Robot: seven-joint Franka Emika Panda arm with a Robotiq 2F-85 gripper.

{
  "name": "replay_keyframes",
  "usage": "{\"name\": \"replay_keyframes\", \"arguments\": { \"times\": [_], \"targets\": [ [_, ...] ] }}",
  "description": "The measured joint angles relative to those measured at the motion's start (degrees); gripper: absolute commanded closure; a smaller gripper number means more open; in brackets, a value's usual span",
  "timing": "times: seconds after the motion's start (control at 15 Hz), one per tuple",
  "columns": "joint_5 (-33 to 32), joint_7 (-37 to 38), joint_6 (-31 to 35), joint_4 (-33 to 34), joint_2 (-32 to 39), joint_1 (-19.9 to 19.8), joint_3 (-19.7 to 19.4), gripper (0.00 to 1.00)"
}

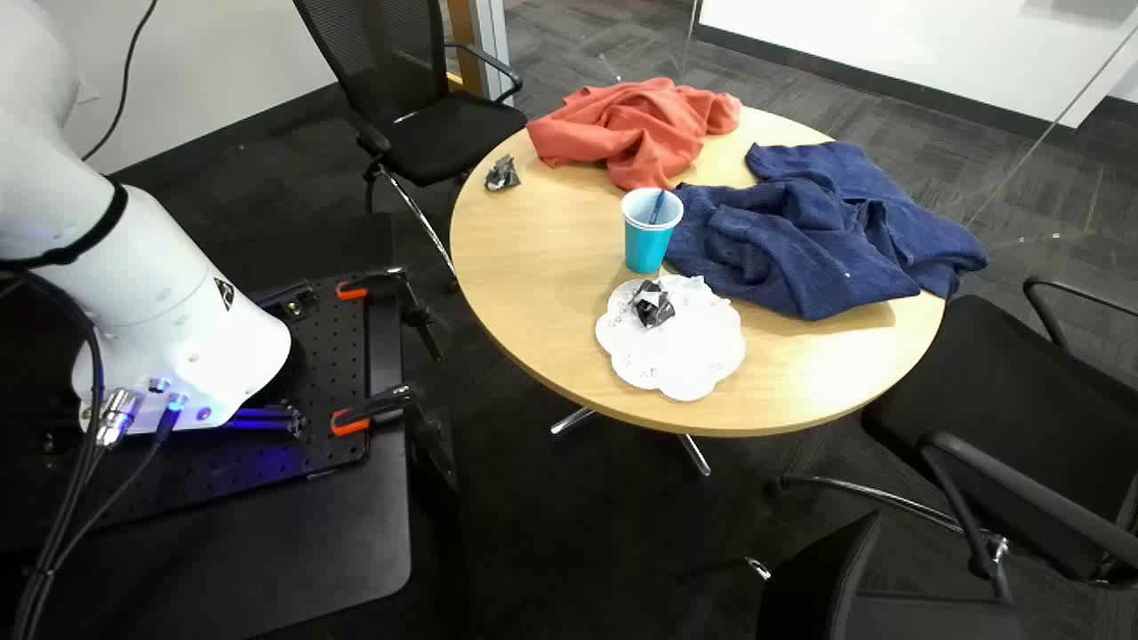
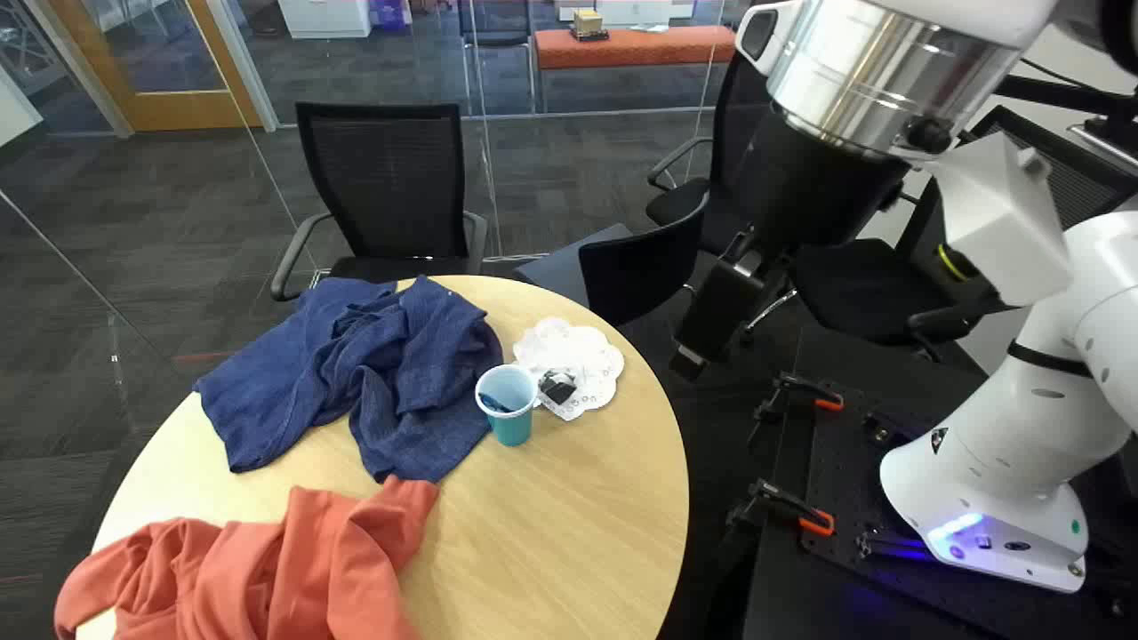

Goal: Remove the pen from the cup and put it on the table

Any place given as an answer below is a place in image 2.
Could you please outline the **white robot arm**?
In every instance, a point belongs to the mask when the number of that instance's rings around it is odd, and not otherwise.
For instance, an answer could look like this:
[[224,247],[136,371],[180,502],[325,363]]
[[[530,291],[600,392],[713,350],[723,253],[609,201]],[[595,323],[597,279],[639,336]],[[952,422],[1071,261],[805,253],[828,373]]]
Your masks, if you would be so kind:
[[1135,63],[1135,0],[754,0],[734,47],[783,128],[749,170],[760,261],[847,223],[836,158],[920,166],[947,247],[1025,315],[984,386],[881,457],[884,502],[942,567],[1073,594],[1093,544],[1073,479],[1138,422],[1138,214],[1062,223],[1042,155],[959,136],[1045,29]]

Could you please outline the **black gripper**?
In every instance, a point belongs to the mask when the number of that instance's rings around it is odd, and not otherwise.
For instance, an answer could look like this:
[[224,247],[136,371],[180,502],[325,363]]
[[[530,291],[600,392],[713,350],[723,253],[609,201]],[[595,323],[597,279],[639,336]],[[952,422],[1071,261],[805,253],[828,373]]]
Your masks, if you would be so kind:
[[700,242],[713,258],[677,331],[672,371],[698,379],[735,331],[777,297],[801,247],[853,239],[904,187],[908,163],[864,158],[795,133],[776,107],[734,133],[735,163],[700,204]]

